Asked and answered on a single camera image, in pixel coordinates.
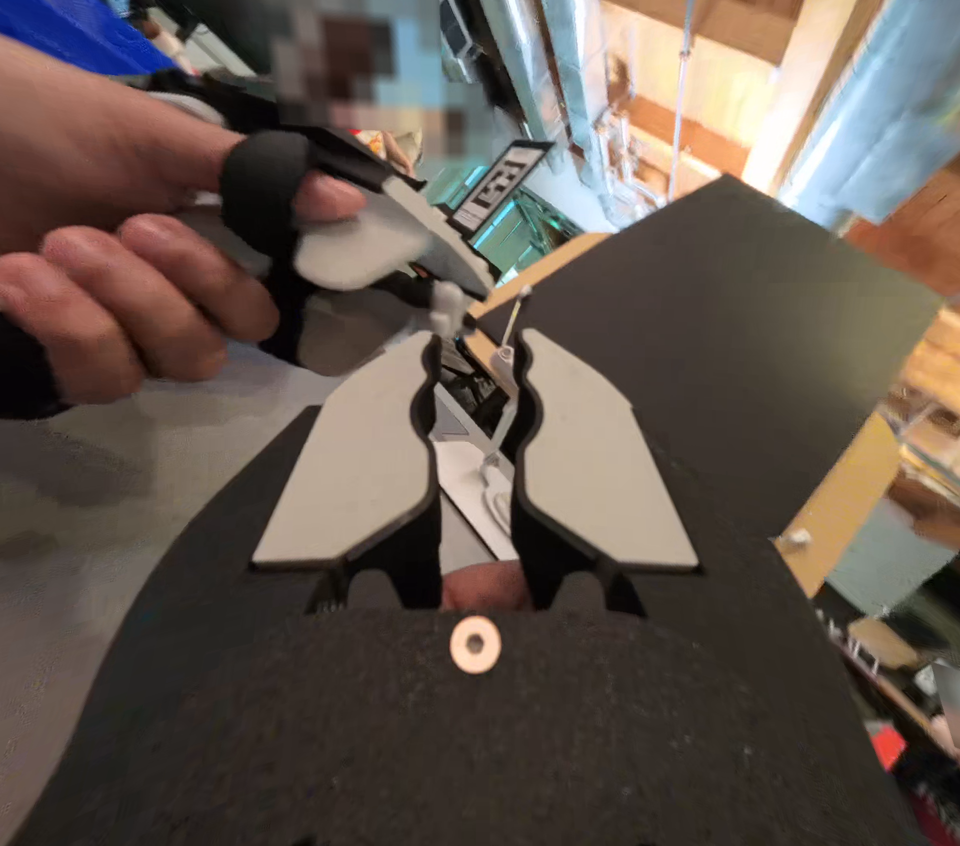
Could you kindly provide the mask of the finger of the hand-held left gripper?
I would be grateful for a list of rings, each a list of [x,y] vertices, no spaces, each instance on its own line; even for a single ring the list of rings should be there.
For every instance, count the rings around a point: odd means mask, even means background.
[[[434,327],[450,326],[450,283],[391,282],[354,292],[318,291],[306,300],[295,362],[343,377],[388,349]]]
[[[401,178],[367,193],[351,218],[302,227],[294,248],[294,271],[336,292],[365,290],[412,265],[475,299],[495,287],[486,262]]]

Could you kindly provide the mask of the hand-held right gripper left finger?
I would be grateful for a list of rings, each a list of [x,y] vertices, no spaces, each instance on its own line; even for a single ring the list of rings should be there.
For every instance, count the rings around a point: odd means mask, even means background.
[[[268,568],[439,562],[430,433],[440,339],[419,331],[346,379],[319,409],[252,553]]]

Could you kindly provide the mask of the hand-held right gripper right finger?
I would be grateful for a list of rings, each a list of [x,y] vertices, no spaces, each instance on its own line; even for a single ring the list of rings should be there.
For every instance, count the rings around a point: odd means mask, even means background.
[[[691,572],[700,561],[630,400],[601,372],[527,327],[518,390],[533,408],[515,450],[512,537],[556,530],[589,560]]]

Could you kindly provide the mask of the framed black-white marker sign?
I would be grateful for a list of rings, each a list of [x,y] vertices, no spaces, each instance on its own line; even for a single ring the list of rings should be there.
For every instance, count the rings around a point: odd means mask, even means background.
[[[486,170],[448,218],[465,238],[474,235],[509,203],[527,177],[553,151],[554,142],[514,140]]]

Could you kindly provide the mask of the white air vent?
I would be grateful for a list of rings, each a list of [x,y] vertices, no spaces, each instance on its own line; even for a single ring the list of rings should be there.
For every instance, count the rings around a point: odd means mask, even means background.
[[[451,60],[462,69],[472,67],[482,48],[464,18],[457,0],[438,0],[439,28],[441,39],[450,53]]]

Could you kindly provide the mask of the wood-framed black board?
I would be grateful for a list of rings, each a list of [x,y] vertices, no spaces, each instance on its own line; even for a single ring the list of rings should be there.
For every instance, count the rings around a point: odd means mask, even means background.
[[[943,301],[723,177],[537,283],[534,328],[630,400],[704,571],[769,562],[772,539],[853,442]]]

